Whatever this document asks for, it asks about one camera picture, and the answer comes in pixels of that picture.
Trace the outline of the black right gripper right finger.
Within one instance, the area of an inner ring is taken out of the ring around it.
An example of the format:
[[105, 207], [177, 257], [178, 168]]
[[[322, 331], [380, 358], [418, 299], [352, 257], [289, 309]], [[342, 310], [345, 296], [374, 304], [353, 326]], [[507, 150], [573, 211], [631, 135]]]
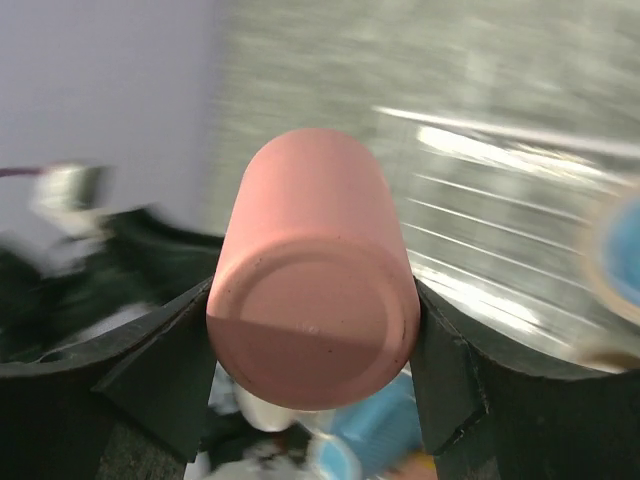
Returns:
[[638, 371], [605, 374], [537, 352], [416, 288], [410, 366], [439, 478], [638, 478]]

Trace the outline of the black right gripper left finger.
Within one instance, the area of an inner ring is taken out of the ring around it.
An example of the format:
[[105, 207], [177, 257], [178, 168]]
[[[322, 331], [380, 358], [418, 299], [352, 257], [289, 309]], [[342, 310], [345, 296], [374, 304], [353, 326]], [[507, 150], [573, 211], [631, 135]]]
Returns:
[[183, 478], [215, 369], [210, 286], [36, 362], [3, 364], [2, 478]]

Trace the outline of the blue patterned mug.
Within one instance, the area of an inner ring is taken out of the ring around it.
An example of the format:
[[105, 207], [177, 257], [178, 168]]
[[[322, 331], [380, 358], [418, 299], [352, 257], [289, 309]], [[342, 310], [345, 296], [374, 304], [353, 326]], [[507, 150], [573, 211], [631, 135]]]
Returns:
[[403, 371], [382, 390], [338, 409], [314, 434], [307, 457], [309, 479], [369, 479], [422, 448], [411, 374]]

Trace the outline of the salmon tumbler cup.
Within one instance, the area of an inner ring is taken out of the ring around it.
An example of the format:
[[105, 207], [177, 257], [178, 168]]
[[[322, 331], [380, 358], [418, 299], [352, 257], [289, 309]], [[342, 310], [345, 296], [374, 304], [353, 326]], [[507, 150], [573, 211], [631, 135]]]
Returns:
[[207, 303], [216, 357], [293, 410], [364, 399], [406, 364], [420, 303], [390, 189], [332, 129], [278, 136], [248, 164]]

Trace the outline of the pink mug white inside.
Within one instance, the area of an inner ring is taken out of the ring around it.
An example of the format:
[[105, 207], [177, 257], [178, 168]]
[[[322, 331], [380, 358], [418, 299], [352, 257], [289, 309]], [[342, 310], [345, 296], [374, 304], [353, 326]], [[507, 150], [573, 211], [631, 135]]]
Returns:
[[266, 402], [239, 384], [234, 385], [234, 395], [240, 412], [257, 430], [267, 433], [282, 432], [296, 421], [294, 410]]

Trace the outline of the blue mug orange inside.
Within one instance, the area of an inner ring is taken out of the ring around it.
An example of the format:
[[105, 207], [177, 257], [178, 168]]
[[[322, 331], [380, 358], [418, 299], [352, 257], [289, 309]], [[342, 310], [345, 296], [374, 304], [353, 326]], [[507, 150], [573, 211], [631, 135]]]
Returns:
[[602, 201], [580, 234], [582, 270], [596, 299], [639, 323], [639, 187], [628, 186]]

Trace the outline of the salmon mug white inside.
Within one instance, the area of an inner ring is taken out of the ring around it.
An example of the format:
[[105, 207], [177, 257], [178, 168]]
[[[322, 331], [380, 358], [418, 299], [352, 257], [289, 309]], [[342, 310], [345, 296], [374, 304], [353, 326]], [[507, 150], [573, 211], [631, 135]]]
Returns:
[[392, 467], [385, 475], [386, 480], [437, 480], [434, 460], [431, 456], [415, 453], [400, 464]]

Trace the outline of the steel cup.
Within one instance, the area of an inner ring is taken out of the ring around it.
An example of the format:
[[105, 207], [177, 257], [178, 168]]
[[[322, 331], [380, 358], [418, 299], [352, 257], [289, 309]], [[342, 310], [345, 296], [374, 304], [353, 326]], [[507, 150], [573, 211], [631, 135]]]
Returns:
[[575, 360], [585, 367], [618, 374], [639, 369], [639, 348], [617, 344], [585, 344], [578, 348]]

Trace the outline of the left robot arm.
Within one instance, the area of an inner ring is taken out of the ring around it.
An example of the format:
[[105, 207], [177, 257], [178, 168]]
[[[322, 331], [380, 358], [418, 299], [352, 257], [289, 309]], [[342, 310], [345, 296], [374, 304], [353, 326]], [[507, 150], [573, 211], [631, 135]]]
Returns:
[[4, 167], [33, 177], [33, 212], [62, 233], [42, 252], [1, 236], [1, 360], [37, 361], [145, 315], [215, 271], [223, 239], [151, 207], [110, 211], [108, 169], [80, 161]]

